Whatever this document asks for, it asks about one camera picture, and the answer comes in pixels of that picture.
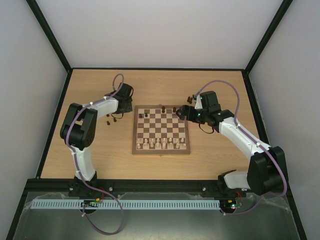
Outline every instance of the chess board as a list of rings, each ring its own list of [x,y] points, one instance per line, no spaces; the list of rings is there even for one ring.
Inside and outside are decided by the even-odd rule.
[[[164,105],[164,112],[162,107],[162,105],[135,106],[132,154],[190,154],[188,123],[186,120],[180,120],[173,110],[179,106]]]

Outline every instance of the white wall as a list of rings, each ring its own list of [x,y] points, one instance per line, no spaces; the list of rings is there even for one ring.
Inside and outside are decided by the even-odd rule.
[[[0,239],[34,178],[66,72],[25,0],[0,1]]]
[[[282,0],[37,0],[72,67],[245,68]]]
[[[320,238],[320,1],[293,1],[250,74],[308,239]]]

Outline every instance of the white cable tray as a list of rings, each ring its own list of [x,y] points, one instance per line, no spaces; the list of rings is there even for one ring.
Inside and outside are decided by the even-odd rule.
[[[220,210],[218,200],[119,200],[124,210]],[[84,200],[35,199],[31,209],[82,209]],[[114,200],[104,200],[88,209],[120,209]]]

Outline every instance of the black metal frame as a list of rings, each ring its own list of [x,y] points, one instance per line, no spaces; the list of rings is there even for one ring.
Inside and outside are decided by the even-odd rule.
[[[259,56],[266,47],[268,41],[270,40],[272,34],[279,25],[281,19],[285,15],[287,9],[293,0],[283,0],[281,6],[279,7],[277,13],[275,14],[272,22],[270,23],[267,31],[265,32],[263,38],[261,39],[259,45],[257,46],[252,58],[250,59],[247,67],[245,69],[224,69],[224,68],[132,68],[132,67],[106,67],[106,68],[92,68],[92,67],[75,67],[71,68],[68,60],[66,59],[62,49],[60,48],[57,39],[55,38],[53,32],[50,29],[48,22],[46,21],[44,15],[42,14],[36,0],[26,0],[30,6],[32,12],[34,13],[36,19],[38,20],[40,26],[42,27],[45,35],[50,41],[53,49],[58,55],[61,63],[63,64],[67,77],[65,84],[62,89],[62,93],[58,102],[57,109],[54,114],[50,132],[44,147],[44,151],[40,160],[40,164],[36,173],[36,178],[28,179],[24,191],[22,193],[20,202],[18,204],[16,213],[14,215],[10,230],[7,235],[7,240],[11,240],[14,237],[20,215],[22,213],[25,201],[27,199],[28,192],[68,192],[68,184],[71,179],[41,179],[41,173],[46,161],[46,157],[49,151],[51,140],[56,128],[56,124],[59,118],[59,114],[62,108],[62,104],[65,99],[65,95],[68,89],[68,85],[72,76],[73,69],[105,69],[105,70],[166,70],[166,71],[241,71],[245,88],[248,94],[249,102],[251,105],[254,121],[259,134],[259,138],[269,143],[265,126],[262,120],[259,106],[257,104],[256,96],[249,78],[249,73],[257,62]],[[169,192],[169,193],[190,193],[190,194],[200,194],[204,197],[215,197],[218,199],[228,199],[230,196],[223,196],[217,192],[215,188],[210,186],[216,186],[217,180],[112,180],[112,179],[98,179],[100,184],[104,186],[110,186],[113,189],[113,194],[121,194],[125,192]],[[292,195],[290,188],[286,194],[289,206],[292,210],[293,218],[297,227],[300,239],[307,239],[303,225],[300,220],[300,216]]]

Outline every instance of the wooden tabletop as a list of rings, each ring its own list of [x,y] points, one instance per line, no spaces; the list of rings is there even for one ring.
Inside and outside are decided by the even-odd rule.
[[[116,74],[123,73],[125,83],[134,88],[132,106],[185,105],[188,96],[211,80],[233,84],[240,95],[239,121],[258,137],[247,91],[240,71],[173,70],[73,70],[60,116],[43,168],[42,178],[73,178],[75,164],[71,152],[60,138],[60,128],[71,103],[87,104],[112,92]],[[221,109],[234,113],[237,98],[226,84],[213,83],[205,91],[215,91]],[[102,117],[96,125],[92,161],[100,179],[141,180],[214,180],[229,170],[247,170],[249,162],[220,133],[206,134],[189,122],[190,155],[132,155],[134,113],[113,122]],[[203,129],[210,132],[207,125]]]

